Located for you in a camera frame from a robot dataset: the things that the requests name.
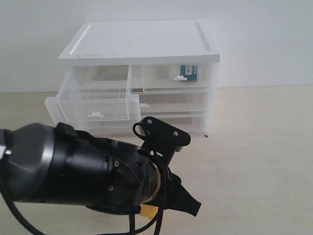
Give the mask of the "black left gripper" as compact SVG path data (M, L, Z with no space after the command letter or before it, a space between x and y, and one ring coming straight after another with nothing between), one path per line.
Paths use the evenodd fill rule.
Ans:
M110 157L105 213L139 213L145 203L156 205L162 186L161 170L150 153L133 144L114 144ZM201 202L183 187L180 177L172 176L168 209L197 216L200 207Z

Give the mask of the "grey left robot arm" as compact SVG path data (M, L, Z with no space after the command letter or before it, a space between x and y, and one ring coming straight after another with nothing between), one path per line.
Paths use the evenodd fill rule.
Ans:
M141 205L197 215L201 204L169 169L188 133L150 118L133 126L142 146L59 123L0 132L0 174L14 202L85 206L138 214Z

